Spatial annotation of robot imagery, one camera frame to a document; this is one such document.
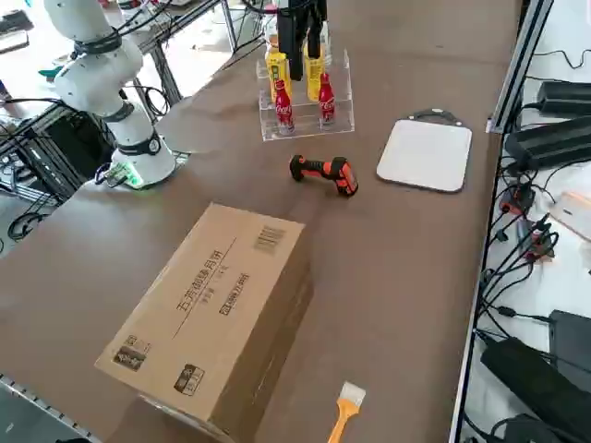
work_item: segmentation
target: orange brush handle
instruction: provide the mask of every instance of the orange brush handle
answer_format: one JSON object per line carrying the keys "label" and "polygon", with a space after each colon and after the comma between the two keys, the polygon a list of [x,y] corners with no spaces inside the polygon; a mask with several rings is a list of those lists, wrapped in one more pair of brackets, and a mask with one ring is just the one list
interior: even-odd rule
{"label": "orange brush handle", "polygon": [[339,419],[332,430],[328,443],[339,443],[341,441],[341,436],[343,435],[344,426],[347,424],[347,421],[349,418],[359,413],[359,407],[355,406],[352,401],[347,399],[339,399],[337,404],[339,405]]}

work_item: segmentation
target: orange handheld scanner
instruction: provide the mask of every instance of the orange handheld scanner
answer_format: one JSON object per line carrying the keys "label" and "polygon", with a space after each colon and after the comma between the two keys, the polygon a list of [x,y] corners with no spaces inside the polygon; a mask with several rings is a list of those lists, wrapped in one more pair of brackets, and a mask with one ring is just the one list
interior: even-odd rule
{"label": "orange handheld scanner", "polygon": [[351,197],[359,188],[351,165],[345,157],[335,157],[332,162],[318,162],[295,155],[289,163],[289,169],[297,182],[302,181],[305,176],[332,180],[339,194],[345,197]]}

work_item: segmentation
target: yellow bottle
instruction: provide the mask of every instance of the yellow bottle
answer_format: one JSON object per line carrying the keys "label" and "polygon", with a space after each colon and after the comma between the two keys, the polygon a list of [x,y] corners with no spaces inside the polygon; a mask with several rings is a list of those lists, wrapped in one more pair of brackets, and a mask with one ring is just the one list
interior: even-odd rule
{"label": "yellow bottle", "polygon": [[277,48],[277,37],[270,38],[270,44],[265,55],[267,70],[269,71],[269,82],[271,84],[271,100],[275,103],[277,92],[275,91],[275,81],[283,80],[285,91],[289,98],[292,98],[292,80],[289,77],[289,62],[284,53],[280,53]]}
{"label": "yellow bottle", "polygon": [[304,64],[306,65],[306,82],[308,84],[308,99],[317,102],[320,95],[320,75],[324,72],[324,48],[320,47],[320,57],[308,56],[308,43],[304,46]]}

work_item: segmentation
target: clear acrylic stand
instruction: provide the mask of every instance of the clear acrylic stand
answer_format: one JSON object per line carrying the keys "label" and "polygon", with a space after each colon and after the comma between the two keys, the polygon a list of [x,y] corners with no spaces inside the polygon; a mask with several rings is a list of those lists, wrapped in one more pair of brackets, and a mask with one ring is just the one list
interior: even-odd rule
{"label": "clear acrylic stand", "polygon": [[332,53],[332,60],[327,63],[325,70],[331,77],[332,92],[335,98],[334,121],[330,125],[321,124],[320,106],[317,102],[311,102],[308,99],[306,76],[304,76],[301,81],[292,81],[291,101],[295,130],[291,134],[284,135],[279,131],[275,103],[271,100],[271,85],[267,66],[264,60],[257,61],[257,78],[260,89],[260,129],[263,140],[309,137],[355,130],[353,92],[351,91],[347,51],[344,50],[340,54]]}

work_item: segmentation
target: brush bristles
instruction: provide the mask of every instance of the brush bristles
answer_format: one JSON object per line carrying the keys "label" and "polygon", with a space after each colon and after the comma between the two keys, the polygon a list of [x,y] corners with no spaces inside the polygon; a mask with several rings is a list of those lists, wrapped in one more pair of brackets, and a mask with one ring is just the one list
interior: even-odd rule
{"label": "brush bristles", "polygon": [[348,381],[344,382],[343,389],[341,390],[341,398],[347,399],[355,404],[355,406],[361,406],[361,402],[366,397],[366,392],[358,386]]}

